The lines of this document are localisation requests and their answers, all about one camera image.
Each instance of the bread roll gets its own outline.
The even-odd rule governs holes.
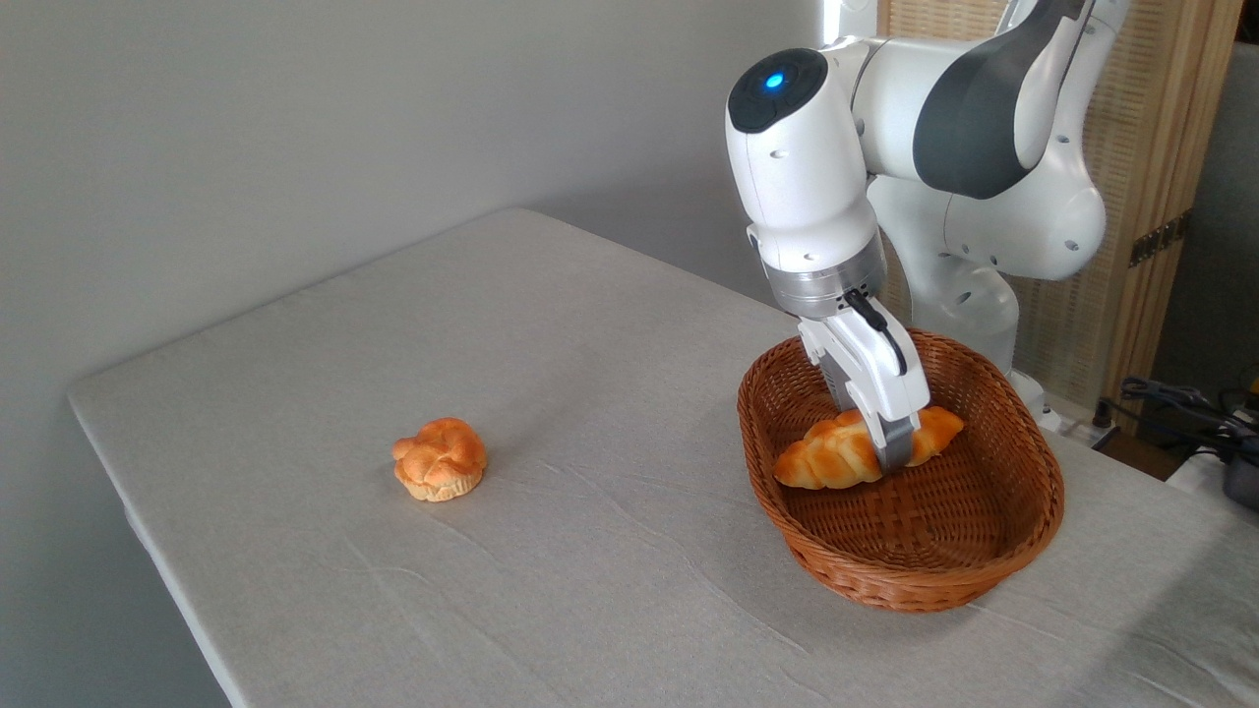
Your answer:
[[[932,406],[918,412],[922,427],[914,431],[914,450],[906,467],[939,455],[964,423],[953,413]],[[847,489],[883,476],[879,456],[860,411],[845,411],[821,421],[793,442],[774,465],[774,479],[802,489]]]
[[[438,418],[393,446],[394,475],[415,499],[446,501],[472,491],[487,462],[485,445],[472,426]]]

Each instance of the table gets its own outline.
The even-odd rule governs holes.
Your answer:
[[[1259,704],[1259,530],[1064,438],[1061,530],[969,606],[813,581],[734,407],[793,331],[512,209],[69,396],[235,705]],[[426,504],[390,446],[441,416],[490,467]]]

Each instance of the black cable bundle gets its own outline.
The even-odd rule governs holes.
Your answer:
[[[1173,409],[1182,417],[1202,423],[1199,430],[1183,430],[1152,416],[1124,408],[1110,398],[1098,399],[1095,420],[1105,420],[1110,412],[1139,421],[1151,428],[1176,438],[1173,445],[1192,445],[1201,452],[1211,454],[1225,464],[1224,494],[1238,504],[1259,510],[1259,426],[1251,420],[1214,406],[1196,388],[1167,385],[1156,380],[1128,377],[1119,384],[1123,401],[1149,401],[1156,412]]]

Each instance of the oval basket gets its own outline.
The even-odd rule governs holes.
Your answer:
[[[966,421],[927,464],[841,490],[779,484],[772,470],[783,450],[837,414],[799,338],[748,369],[739,423],[757,499],[806,571],[861,605],[934,612],[992,590],[1049,544],[1063,520],[1063,474],[992,363],[946,336],[910,336],[932,403]]]

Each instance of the gray wall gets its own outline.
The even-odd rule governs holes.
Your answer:
[[[1259,45],[1236,44],[1163,323],[1155,378],[1214,398],[1259,377]]]
[[[765,299],[726,91],[816,0],[15,0],[0,23],[0,705],[223,697],[67,385],[534,207]],[[171,474],[188,474],[171,470]]]

